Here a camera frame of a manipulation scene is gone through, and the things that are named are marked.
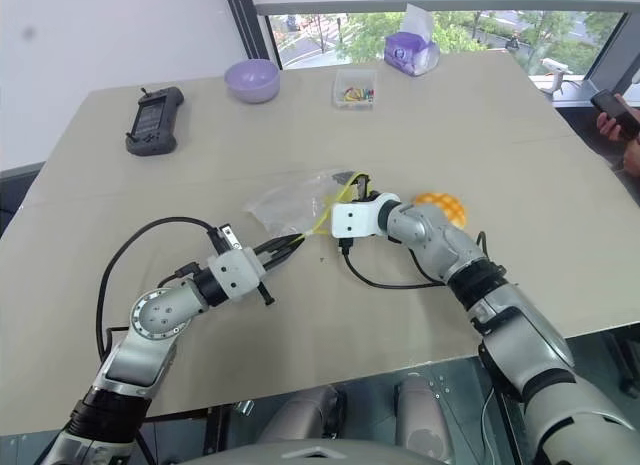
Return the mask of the person's bare hand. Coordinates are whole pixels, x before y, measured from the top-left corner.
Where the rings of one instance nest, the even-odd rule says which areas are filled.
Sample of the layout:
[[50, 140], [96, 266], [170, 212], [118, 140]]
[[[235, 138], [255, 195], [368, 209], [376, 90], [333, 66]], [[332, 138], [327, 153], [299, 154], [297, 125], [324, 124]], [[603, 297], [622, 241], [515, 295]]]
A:
[[621, 135], [621, 127], [617, 124], [615, 118], [609, 117], [606, 113], [601, 112], [596, 119], [596, 127], [602, 136], [610, 141], [619, 142], [624, 139]]

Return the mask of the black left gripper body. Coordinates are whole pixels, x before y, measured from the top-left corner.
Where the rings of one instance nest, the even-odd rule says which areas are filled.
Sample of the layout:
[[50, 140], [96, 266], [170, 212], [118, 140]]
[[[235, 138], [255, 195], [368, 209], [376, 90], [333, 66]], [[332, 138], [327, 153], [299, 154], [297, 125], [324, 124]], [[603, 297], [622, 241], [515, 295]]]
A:
[[264, 266], [251, 247], [243, 247], [231, 226], [226, 224], [220, 232], [230, 246], [218, 256], [218, 283], [231, 301], [240, 301], [244, 296], [257, 291], [266, 306], [275, 302], [262, 279], [266, 275]]

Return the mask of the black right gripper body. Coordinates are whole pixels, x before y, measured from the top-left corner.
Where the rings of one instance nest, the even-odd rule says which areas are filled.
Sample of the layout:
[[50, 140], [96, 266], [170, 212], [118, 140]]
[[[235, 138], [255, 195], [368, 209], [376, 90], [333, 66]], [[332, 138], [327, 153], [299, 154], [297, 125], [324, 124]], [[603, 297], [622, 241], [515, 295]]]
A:
[[351, 181], [357, 192], [356, 199], [338, 204], [338, 246], [343, 256], [349, 255], [355, 238], [383, 234], [378, 224], [380, 193], [371, 190], [369, 183], [368, 175], [356, 175]]

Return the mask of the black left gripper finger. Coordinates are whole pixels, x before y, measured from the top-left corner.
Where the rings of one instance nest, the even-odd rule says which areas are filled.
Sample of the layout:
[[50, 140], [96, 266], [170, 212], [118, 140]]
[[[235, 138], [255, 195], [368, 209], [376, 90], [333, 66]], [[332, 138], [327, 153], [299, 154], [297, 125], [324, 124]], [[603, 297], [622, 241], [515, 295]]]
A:
[[303, 239], [300, 233], [289, 234], [281, 237], [272, 238], [254, 248], [254, 253], [260, 255], [262, 253], [272, 253], [284, 249], [299, 240]]
[[271, 253], [270, 258], [264, 263], [264, 269], [269, 271], [274, 267], [282, 264], [290, 258], [290, 256], [304, 243], [303, 238], [296, 239], [287, 245], [281, 247], [277, 251]]

